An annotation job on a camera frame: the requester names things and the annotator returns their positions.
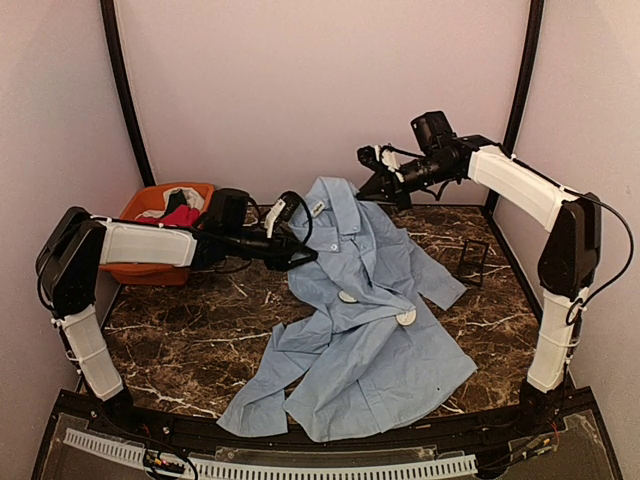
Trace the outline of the light blue shirt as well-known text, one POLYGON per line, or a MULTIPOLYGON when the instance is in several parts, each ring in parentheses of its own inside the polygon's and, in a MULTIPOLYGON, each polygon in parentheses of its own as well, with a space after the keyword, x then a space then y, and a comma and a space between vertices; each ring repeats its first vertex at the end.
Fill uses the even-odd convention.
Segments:
POLYGON ((347 180, 318 178, 306 196, 314 262, 288 274, 311 316, 272 330, 256 375, 219 425, 241 437, 298 423, 316 442, 407 426, 445 402, 476 369, 434 315, 465 288, 347 180), (358 302, 341 301, 344 290, 358 302), (415 310, 403 327, 395 316, 415 310))

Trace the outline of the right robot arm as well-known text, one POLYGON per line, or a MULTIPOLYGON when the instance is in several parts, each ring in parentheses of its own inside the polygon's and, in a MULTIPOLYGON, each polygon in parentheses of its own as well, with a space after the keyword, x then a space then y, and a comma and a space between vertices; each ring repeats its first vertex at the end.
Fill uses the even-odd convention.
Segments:
POLYGON ((420 151, 400 163, 402 150, 387 144, 358 149, 357 159, 372 171, 358 199, 411 207, 411 195, 430 193, 470 180, 519 207, 547 233, 537 263, 543 289, 542 320, 528 384, 555 390, 579 343, 582 311, 589 298, 601 251, 601 208, 597 196, 573 193, 508 154, 482 135, 457 135, 441 111, 411 122, 420 151))

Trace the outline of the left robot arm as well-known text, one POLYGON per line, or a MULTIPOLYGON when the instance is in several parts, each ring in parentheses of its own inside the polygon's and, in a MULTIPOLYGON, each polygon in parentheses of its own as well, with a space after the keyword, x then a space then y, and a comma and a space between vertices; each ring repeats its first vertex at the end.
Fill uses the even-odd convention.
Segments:
POLYGON ((284 192, 253 226, 245 223, 255 200, 237 189, 213 193, 210 206, 195 220, 174 222, 169 212, 150 223, 95 215, 80 206, 61 217, 35 261, 36 291, 59 332, 69 362, 87 391, 106 402, 103 421, 120 436, 141 427, 140 412, 123 397, 118 372, 103 328, 122 285, 105 267, 160 265, 206 270, 234 257, 259 260, 267 269, 286 272, 313 261, 311 235, 297 238, 285 223, 302 212, 311 215, 301 195, 284 192))

